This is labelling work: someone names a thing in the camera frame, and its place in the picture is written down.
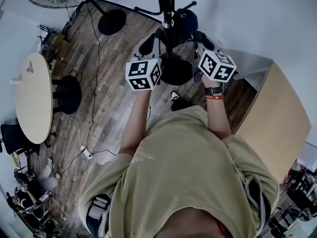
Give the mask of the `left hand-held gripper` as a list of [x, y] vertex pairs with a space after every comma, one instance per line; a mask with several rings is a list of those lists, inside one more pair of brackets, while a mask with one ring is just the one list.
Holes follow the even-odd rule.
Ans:
[[[153, 90], [160, 84], [160, 43], [164, 43], [164, 31], [157, 29], [154, 35], [141, 39], [133, 49], [133, 57], [126, 63], [125, 79], [133, 91]], [[143, 58], [152, 53], [152, 59]]]

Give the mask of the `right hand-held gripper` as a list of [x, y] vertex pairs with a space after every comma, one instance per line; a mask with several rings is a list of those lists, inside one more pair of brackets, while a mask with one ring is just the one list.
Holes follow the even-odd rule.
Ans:
[[196, 72], [205, 75], [209, 80], [227, 83], [233, 76], [237, 66], [231, 56], [214, 52], [212, 41], [201, 31], [197, 31], [197, 41], [202, 43], [207, 50], [199, 51], [194, 58]]

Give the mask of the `black pole stand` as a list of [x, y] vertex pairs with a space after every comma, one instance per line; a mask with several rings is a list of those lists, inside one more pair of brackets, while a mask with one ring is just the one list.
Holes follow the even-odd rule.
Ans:
[[[161, 80], [170, 85], [179, 86], [187, 83], [192, 78], [192, 65], [190, 62], [181, 59], [178, 55], [173, 53], [172, 46], [172, 27], [174, 25], [172, 16], [177, 11], [175, 9], [175, 0], [158, 0], [159, 12], [151, 12], [139, 7], [134, 10], [149, 14], [149, 15], [163, 15], [162, 29], [164, 31], [164, 43], [160, 43], [160, 57], [161, 58]], [[184, 8], [189, 9], [196, 5], [195, 1], [191, 2]]]

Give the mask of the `person's right forearm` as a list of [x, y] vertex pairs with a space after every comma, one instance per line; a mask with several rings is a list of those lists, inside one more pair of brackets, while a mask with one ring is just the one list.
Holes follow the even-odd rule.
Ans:
[[[205, 75], [202, 77], [202, 82], [206, 88], [220, 86], [219, 82], [211, 81]], [[232, 133], [223, 100], [206, 99], [206, 103], [209, 131], [220, 140], [230, 136]]]

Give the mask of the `person's left forearm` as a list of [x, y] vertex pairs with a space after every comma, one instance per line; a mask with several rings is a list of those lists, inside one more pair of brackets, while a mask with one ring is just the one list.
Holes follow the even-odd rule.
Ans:
[[119, 154], [128, 154], [133, 157], [140, 142], [144, 139], [151, 93], [151, 90], [137, 92], [122, 136]]

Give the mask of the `person's white and black shoe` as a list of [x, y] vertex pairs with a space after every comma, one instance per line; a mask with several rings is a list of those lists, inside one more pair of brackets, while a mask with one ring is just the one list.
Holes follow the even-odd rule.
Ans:
[[176, 103], [177, 101], [181, 100], [180, 94], [176, 90], [172, 90], [170, 92], [170, 100], [172, 104]]

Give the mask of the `person's black trouser leg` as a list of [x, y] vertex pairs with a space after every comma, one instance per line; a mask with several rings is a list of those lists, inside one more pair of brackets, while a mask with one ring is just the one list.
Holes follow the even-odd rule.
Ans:
[[191, 102], [188, 102], [184, 99], [176, 99], [172, 102], [171, 105], [171, 110], [173, 112], [178, 111], [178, 110], [182, 110], [182, 109], [186, 109], [192, 106], [195, 106], [196, 104], [193, 104]]

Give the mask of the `black round stool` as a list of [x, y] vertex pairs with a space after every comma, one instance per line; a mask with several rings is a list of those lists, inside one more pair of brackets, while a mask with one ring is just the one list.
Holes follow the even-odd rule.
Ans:
[[61, 79], [52, 79], [52, 85], [56, 85], [53, 99], [57, 101], [57, 107], [53, 113], [63, 112], [67, 115], [75, 113], [81, 103], [81, 87], [75, 76], [67, 75]]

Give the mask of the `black router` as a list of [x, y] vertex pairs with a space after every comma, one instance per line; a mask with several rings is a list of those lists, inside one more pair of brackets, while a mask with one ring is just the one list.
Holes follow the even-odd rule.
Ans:
[[40, 39], [40, 42], [44, 42], [47, 39], [47, 36], [50, 34], [50, 28], [39, 24], [37, 27], [41, 30], [41, 33], [37, 36]]

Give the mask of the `square wooden table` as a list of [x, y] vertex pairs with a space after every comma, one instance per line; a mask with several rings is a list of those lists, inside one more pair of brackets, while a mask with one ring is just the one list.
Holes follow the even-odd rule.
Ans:
[[311, 130], [308, 115], [275, 61], [233, 49], [223, 49], [223, 53], [237, 64], [235, 75], [225, 87], [230, 127], [282, 181]]

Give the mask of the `white power strip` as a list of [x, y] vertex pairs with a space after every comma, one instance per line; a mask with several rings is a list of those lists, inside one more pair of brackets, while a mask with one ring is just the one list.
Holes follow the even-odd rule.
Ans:
[[88, 150], [85, 145], [81, 145], [80, 154], [84, 155], [88, 160], [92, 159], [92, 153]]

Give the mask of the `round wooden table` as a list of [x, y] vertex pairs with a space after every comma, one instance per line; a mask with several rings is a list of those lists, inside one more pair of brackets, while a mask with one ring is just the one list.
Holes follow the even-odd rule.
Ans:
[[[34, 73], [26, 68], [32, 62]], [[53, 87], [48, 63], [40, 53], [30, 54], [23, 62], [15, 83], [15, 111], [25, 136], [43, 143], [49, 135], [53, 117]]]

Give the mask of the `person's olive shirt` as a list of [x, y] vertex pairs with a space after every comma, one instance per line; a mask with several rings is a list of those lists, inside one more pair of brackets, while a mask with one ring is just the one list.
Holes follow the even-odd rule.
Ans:
[[91, 166], [78, 212], [86, 222], [93, 199], [109, 196], [105, 238], [153, 238], [187, 207], [207, 211], [233, 238], [255, 238], [268, 216], [248, 189], [252, 181], [273, 210], [279, 184], [259, 155], [239, 135], [217, 138], [207, 112], [192, 106], [153, 120], [133, 156]]

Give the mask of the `cardboard piece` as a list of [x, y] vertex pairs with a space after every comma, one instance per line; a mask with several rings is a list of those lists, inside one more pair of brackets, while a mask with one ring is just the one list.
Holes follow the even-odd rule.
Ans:
[[21, 168], [21, 163], [20, 163], [20, 158], [19, 158], [19, 155], [16, 153], [16, 152], [13, 152], [11, 154], [12, 158], [13, 158], [13, 161], [14, 161], [14, 164], [15, 166], [20, 169]]

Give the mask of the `pile of clutter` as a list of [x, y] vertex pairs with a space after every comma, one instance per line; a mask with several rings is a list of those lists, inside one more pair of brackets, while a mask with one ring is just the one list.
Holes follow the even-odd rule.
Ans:
[[280, 196], [268, 221], [274, 238], [286, 238], [295, 222], [317, 218], [317, 170], [295, 162], [280, 184]]

